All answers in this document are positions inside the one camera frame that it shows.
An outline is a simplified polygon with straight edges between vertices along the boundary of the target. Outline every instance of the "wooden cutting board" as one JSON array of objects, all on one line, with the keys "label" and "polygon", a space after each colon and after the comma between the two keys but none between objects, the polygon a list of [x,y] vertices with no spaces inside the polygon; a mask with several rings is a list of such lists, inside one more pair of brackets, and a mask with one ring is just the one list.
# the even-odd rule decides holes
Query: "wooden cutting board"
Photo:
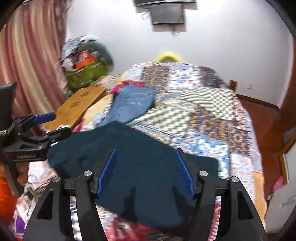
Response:
[{"label": "wooden cutting board", "polygon": [[105,95],[102,86],[79,89],[56,111],[56,119],[44,125],[46,130],[54,131],[60,125],[69,125],[71,130],[81,121],[84,112]]}]

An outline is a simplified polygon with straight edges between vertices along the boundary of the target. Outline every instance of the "dark blue towel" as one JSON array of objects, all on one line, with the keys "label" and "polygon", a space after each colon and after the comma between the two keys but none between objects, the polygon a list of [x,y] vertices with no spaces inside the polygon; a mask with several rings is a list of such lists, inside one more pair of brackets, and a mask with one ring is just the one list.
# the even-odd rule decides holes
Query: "dark blue towel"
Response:
[{"label": "dark blue towel", "polygon": [[[110,148],[117,150],[118,159],[97,203],[129,221],[183,236],[195,202],[184,193],[173,148],[115,121],[92,131],[74,132],[49,150],[49,164],[63,178],[76,177]],[[186,155],[217,177],[216,159]]]}]

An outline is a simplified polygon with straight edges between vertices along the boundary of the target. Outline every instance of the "baseboard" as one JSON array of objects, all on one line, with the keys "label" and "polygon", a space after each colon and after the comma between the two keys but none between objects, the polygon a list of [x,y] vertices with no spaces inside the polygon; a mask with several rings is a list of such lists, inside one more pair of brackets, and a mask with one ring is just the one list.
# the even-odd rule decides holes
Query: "baseboard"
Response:
[{"label": "baseboard", "polygon": [[245,101],[248,101],[248,102],[251,102],[251,103],[264,105],[264,106],[267,106],[267,107],[270,107],[270,108],[273,108],[273,109],[279,111],[278,106],[275,105],[275,104],[271,104],[271,103],[265,102],[263,100],[258,100],[258,99],[255,99],[255,98],[252,98],[252,97],[249,97],[249,96],[244,96],[244,95],[239,95],[239,94],[236,94],[236,95],[240,100],[245,100]]}]

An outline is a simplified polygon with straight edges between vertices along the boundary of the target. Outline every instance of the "colorful bedspread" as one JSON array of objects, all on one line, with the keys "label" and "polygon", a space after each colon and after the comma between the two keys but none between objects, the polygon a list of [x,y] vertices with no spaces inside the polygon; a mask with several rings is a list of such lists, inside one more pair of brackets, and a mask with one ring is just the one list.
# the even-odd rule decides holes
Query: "colorful bedspread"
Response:
[{"label": "colorful bedspread", "polygon": [[[121,77],[108,76],[100,84],[111,91],[123,80],[141,81],[157,91],[155,107],[128,125],[186,153],[218,159],[218,176],[225,179],[237,176],[264,222],[264,178],[252,120],[217,73],[185,63],[144,63],[130,67]],[[108,115],[112,100],[113,96],[106,96],[90,107],[79,129],[94,129]],[[217,196],[208,240],[217,235],[220,206],[221,197]],[[102,207],[97,209],[109,241],[182,240],[129,223]],[[82,240],[74,196],[71,214],[74,237]]]}]

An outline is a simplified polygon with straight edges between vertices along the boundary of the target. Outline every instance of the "wall-mounted tv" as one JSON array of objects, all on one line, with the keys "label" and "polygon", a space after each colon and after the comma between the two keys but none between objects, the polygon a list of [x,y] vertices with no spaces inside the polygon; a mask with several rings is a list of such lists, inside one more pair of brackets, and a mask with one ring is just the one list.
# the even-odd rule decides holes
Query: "wall-mounted tv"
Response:
[{"label": "wall-mounted tv", "polygon": [[150,5],[157,3],[181,3],[181,2],[196,2],[196,0],[134,0],[136,6]]}]

